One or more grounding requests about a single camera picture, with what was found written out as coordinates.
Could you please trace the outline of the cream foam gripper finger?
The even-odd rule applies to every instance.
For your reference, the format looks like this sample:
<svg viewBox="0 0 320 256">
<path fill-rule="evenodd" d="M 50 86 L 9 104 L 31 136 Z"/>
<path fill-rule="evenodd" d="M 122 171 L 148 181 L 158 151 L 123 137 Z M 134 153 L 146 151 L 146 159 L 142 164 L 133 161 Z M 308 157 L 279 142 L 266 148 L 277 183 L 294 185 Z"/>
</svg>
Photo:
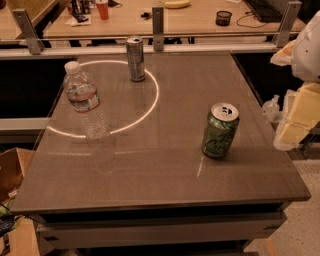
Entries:
<svg viewBox="0 0 320 256">
<path fill-rule="evenodd" d="M 292 52 L 295 40 L 287 43 L 281 50 L 276 52 L 270 59 L 270 63 L 278 66 L 287 66 L 292 62 Z"/>
<path fill-rule="evenodd" d="M 287 92 L 273 146 L 281 151 L 297 148 L 319 122 L 320 84 L 305 82 L 296 92 Z"/>
</svg>

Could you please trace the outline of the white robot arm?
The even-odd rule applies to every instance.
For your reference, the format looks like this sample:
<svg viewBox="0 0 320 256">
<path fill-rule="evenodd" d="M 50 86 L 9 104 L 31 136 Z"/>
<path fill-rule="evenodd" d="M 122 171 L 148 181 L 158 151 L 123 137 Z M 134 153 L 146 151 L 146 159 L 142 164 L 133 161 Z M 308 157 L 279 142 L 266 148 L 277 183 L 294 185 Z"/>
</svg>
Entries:
<svg viewBox="0 0 320 256">
<path fill-rule="evenodd" d="M 276 149 L 289 151 L 320 122 L 320 11 L 270 62 L 290 65 L 293 76 L 303 81 L 294 98 L 285 97 L 273 142 Z"/>
</svg>

